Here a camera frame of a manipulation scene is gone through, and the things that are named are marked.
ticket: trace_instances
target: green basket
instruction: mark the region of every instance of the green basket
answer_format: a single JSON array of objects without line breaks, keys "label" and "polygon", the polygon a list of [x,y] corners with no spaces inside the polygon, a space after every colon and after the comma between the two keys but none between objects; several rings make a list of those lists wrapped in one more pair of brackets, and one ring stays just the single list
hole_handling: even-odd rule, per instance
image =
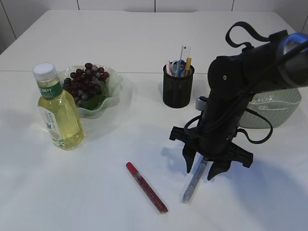
[{"label": "green basket", "polygon": [[[277,90],[256,94],[247,108],[264,116],[276,128],[292,115],[301,99],[297,89]],[[270,128],[263,119],[248,112],[244,112],[240,126],[243,128]]]}]

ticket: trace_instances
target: bottle label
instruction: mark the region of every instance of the bottle label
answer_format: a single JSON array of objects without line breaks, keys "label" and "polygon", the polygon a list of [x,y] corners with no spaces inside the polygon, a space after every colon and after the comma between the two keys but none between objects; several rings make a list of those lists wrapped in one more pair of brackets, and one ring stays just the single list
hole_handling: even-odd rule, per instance
[{"label": "bottle label", "polygon": [[58,147],[64,147],[63,137],[59,130],[59,126],[57,124],[54,114],[43,107],[39,107],[38,109],[40,114],[42,115],[47,131],[49,132],[54,144],[57,145]]},{"label": "bottle label", "polygon": [[43,88],[43,87],[38,87],[39,91],[41,93],[41,95],[45,98],[45,99],[52,99],[54,97],[57,97],[58,95],[60,95],[62,93],[62,87],[60,82],[56,83],[53,86],[47,87],[47,88]]}]

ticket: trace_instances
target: pencil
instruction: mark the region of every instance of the pencil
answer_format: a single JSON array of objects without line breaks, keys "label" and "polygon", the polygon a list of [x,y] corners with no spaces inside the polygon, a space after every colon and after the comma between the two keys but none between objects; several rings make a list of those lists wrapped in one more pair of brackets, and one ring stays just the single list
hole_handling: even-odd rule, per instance
[{"label": "pencil", "polygon": [[155,207],[159,210],[159,212],[161,214],[168,212],[167,207],[164,205],[161,199],[159,199],[159,197],[153,191],[151,186],[145,181],[145,179],[138,172],[138,170],[134,167],[134,165],[131,162],[127,162],[126,167],[129,170],[129,172],[133,175],[133,178],[136,180],[136,182],[140,185],[143,191],[147,194],[147,196],[152,201],[152,203],[155,205]]},{"label": "pencil", "polygon": [[192,63],[192,59],[191,58],[187,58],[186,66],[185,66],[185,74],[186,74],[186,76],[189,76],[191,74],[191,63]]}]

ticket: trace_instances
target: grape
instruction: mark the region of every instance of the grape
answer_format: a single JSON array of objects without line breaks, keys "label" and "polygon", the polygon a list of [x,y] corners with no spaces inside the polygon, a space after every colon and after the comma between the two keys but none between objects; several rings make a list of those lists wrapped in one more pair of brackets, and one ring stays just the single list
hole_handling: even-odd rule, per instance
[{"label": "grape", "polygon": [[105,71],[105,70],[104,70],[103,67],[98,68],[98,72],[99,72],[99,73],[104,73],[104,71]]},{"label": "grape", "polygon": [[72,73],[70,74],[70,77],[71,77],[71,78],[76,78],[76,76],[77,76],[77,74],[76,74],[75,72],[72,72]]},{"label": "grape", "polygon": [[78,80],[74,78],[74,79],[72,80],[72,85],[75,85],[75,84],[77,84],[77,83],[78,83]]},{"label": "grape", "polygon": [[94,89],[91,89],[91,90],[89,91],[89,95],[90,95],[91,97],[93,97],[94,95],[96,95],[96,91],[95,91]]},{"label": "grape", "polygon": [[81,83],[81,76],[77,76],[75,79],[78,81],[78,83]]},{"label": "grape", "polygon": [[75,97],[74,100],[75,100],[75,103],[78,103],[79,97]]},{"label": "grape", "polygon": [[90,90],[90,87],[88,85],[84,85],[82,89],[84,92],[88,92]]},{"label": "grape", "polygon": [[107,79],[107,77],[106,77],[106,76],[101,76],[98,80],[105,82],[105,81],[106,81],[106,79]]},{"label": "grape", "polygon": [[92,76],[91,70],[86,69],[86,70],[85,70],[85,75],[86,75],[86,76]]},{"label": "grape", "polygon": [[76,85],[77,85],[78,90],[81,90],[83,88],[82,83],[77,83]]},{"label": "grape", "polygon": [[75,98],[78,96],[78,91],[77,90],[72,90],[72,96]]},{"label": "grape", "polygon": [[82,101],[81,101],[81,100],[79,100],[79,101],[77,102],[77,107],[82,107]]},{"label": "grape", "polygon": [[77,75],[82,75],[82,74],[83,74],[83,71],[82,71],[80,68],[78,68],[78,69],[76,70],[76,74],[77,74]]},{"label": "grape", "polygon": [[85,68],[88,69],[88,70],[91,70],[91,69],[92,69],[92,66],[93,66],[92,63],[86,63],[86,64],[85,64]]},{"label": "grape", "polygon": [[109,73],[105,71],[105,72],[103,73],[103,76],[106,77],[106,78],[108,78],[108,77],[109,77]]},{"label": "grape", "polygon": [[81,96],[83,94],[83,90],[78,90],[77,94],[78,94],[78,96]]},{"label": "grape", "polygon": [[66,78],[65,80],[64,80],[64,84],[71,84],[72,83],[72,79],[71,78]]},{"label": "grape", "polygon": [[83,82],[83,81],[85,81],[86,80],[86,75],[85,74],[82,74],[81,76],[80,76],[80,80]]},{"label": "grape", "polygon": [[94,66],[92,66],[92,71],[93,71],[93,72],[97,72],[97,71],[98,71],[98,67],[97,67],[97,66],[95,66],[95,65],[94,65]]},{"label": "grape", "polygon": [[71,85],[69,84],[63,84],[63,87],[62,87],[64,90],[68,90],[68,89],[71,89]]},{"label": "grape", "polygon": [[88,86],[89,86],[90,88],[94,88],[95,84],[94,84],[93,82],[89,82]]},{"label": "grape", "polygon": [[82,96],[81,96],[81,99],[82,100],[88,100],[89,99],[89,94],[83,93]]},{"label": "grape", "polygon": [[77,84],[75,84],[75,85],[72,85],[72,88],[71,88],[72,90],[78,90],[78,85]]},{"label": "grape", "polygon": [[87,80],[91,82],[93,80],[93,77],[92,76],[87,76]]},{"label": "grape", "polygon": [[100,74],[99,72],[96,72],[96,73],[95,73],[95,77],[100,78],[100,77],[101,77],[101,74]]},{"label": "grape", "polygon": [[101,94],[102,93],[102,88],[99,84],[95,84],[95,87],[94,87],[95,91],[97,94]]}]

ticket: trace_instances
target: white wall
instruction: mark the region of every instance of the white wall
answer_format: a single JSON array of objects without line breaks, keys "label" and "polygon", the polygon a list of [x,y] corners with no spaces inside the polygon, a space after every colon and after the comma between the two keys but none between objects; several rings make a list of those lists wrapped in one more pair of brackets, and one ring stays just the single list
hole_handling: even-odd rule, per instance
[{"label": "white wall", "polygon": [[156,0],[156,12],[231,11],[233,0]]},{"label": "white wall", "polygon": [[78,0],[81,10],[154,12],[155,0]]},{"label": "white wall", "polygon": [[233,11],[274,11],[300,32],[307,19],[308,0],[235,0]]},{"label": "white wall", "polygon": [[76,0],[2,0],[17,37],[47,10],[78,10]]},{"label": "white wall", "polygon": [[15,36],[0,2],[0,53],[7,49],[14,41]]},{"label": "white wall", "polygon": [[[0,0],[13,32],[22,35],[47,10],[125,10],[132,12],[275,11],[296,31],[308,16],[308,0]],[[0,53],[14,34],[0,4]],[[308,33],[308,24],[303,32]]]}]

